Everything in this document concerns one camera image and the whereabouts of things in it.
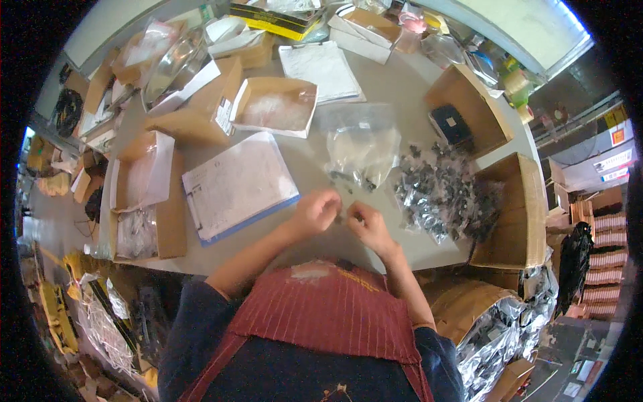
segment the plastic bag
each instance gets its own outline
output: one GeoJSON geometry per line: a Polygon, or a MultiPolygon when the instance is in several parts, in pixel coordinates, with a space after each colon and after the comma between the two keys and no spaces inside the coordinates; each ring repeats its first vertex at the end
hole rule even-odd
{"type": "Polygon", "coordinates": [[[114,289],[114,284],[111,279],[107,279],[105,283],[107,288],[107,296],[109,297],[110,303],[112,303],[112,310],[114,314],[123,320],[129,319],[129,312],[127,309],[127,302],[121,295],[118,294],[116,289],[114,289]]]}
{"type": "Polygon", "coordinates": [[[316,93],[304,89],[298,93],[268,93],[248,102],[240,123],[275,130],[303,130],[314,107],[316,93]]]}
{"type": "Polygon", "coordinates": [[[280,13],[306,12],[321,7],[321,0],[266,0],[268,10],[280,13]]]}
{"type": "Polygon", "coordinates": [[[522,301],[511,297],[497,301],[476,320],[457,346],[457,367],[467,401],[483,401],[505,364],[519,352],[519,318],[525,307],[522,301]]]}
{"type": "Polygon", "coordinates": [[[406,218],[403,227],[424,230],[438,244],[449,235],[454,241],[484,241],[491,233],[500,216],[504,183],[476,180],[465,154],[440,143],[430,151],[411,145],[400,167],[403,173],[394,187],[396,199],[407,199],[412,190],[426,195],[422,205],[414,197],[399,203],[406,218]]]}
{"type": "Polygon", "coordinates": [[[377,15],[384,14],[391,7],[390,0],[352,0],[352,3],[359,8],[368,10],[377,15]]]}
{"type": "Polygon", "coordinates": [[[163,55],[178,38],[179,30],[152,18],[141,40],[127,51],[125,67],[163,55]]]}
{"type": "Polygon", "coordinates": [[[118,216],[116,254],[130,260],[158,255],[155,205],[118,216]]]}
{"type": "Polygon", "coordinates": [[[389,104],[326,105],[315,113],[331,161],[331,177],[354,181],[368,191],[379,187],[397,164],[401,135],[389,104]]]}

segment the clear plastic bag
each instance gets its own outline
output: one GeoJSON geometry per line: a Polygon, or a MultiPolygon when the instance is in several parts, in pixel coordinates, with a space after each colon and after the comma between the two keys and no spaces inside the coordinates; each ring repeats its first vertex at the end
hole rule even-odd
{"type": "Polygon", "coordinates": [[[158,255],[156,205],[124,212],[118,216],[116,254],[135,260],[158,255]]]}
{"type": "Polygon", "coordinates": [[[387,0],[352,0],[352,3],[359,8],[368,10],[377,15],[384,14],[391,7],[391,1],[387,0]]]}
{"type": "Polygon", "coordinates": [[[326,105],[315,113],[331,161],[331,177],[354,181],[368,191],[379,187],[397,164],[401,136],[389,104],[326,105]]]}
{"type": "Polygon", "coordinates": [[[177,41],[179,34],[179,30],[172,25],[152,18],[141,40],[127,51],[125,67],[164,54],[177,41]]]}

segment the white paper sheet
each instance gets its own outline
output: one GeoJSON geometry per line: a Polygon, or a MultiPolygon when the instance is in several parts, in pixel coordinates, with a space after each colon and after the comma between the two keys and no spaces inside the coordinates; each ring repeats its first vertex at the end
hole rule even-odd
{"type": "Polygon", "coordinates": [[[343,50],[333,41],[280,46],[279,57],[286,77],[312,82],[319,87],[320,105],[366,100],[343,50]]]}
{"type": "Polygon", "coordinates": [[[183,186],[204,241],[299,195],[268,132],[258,132],[185,173],[183,186]]]}

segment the pile of small black parts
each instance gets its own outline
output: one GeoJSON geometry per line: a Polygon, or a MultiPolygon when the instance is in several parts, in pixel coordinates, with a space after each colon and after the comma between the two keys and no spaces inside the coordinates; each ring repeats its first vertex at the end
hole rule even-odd
{"type": "Polygon", "coordinates": [[[439,143],[430,151],[411,145],[400,167],[394,190],[405,228],[438,244],[449,236],[487,239],[500,215],[503,183],[476,180],[466,155],[439,143]]]}

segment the printed label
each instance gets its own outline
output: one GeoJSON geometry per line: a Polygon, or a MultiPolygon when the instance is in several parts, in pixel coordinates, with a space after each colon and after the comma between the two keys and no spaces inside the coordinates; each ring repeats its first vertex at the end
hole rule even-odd
{"type": "Polygon", "coordinates": [[[232,102],[225,98],[221,98],[221,104],[217,109],[217,116],[214,120],[217,122],[219,127],[226,133],[227,136],[230,136],[230,131],[232,131],[232,123],[230,122],[230,113],[232,112],[232,102]]]}

